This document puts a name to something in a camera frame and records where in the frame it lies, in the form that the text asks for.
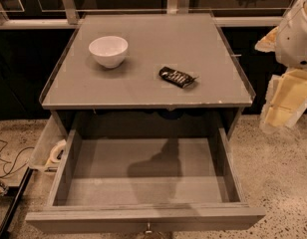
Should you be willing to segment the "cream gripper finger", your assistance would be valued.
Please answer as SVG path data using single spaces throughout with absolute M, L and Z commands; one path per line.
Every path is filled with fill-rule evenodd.
M 277 32 L 278 28 L 273 28 L 255 44 L 255 49 L 264 53 L 274 52 Z
M 261 129 L 293 127 L 307 109 L 307 70 L 288 69 L 269 81 L 260 115 Z

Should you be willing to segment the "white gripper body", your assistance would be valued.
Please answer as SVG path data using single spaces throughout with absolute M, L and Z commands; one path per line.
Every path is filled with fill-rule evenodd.
M 307 0 L 298 0 L 279 24 L 275 55 L 286 67 L 307 69 Z

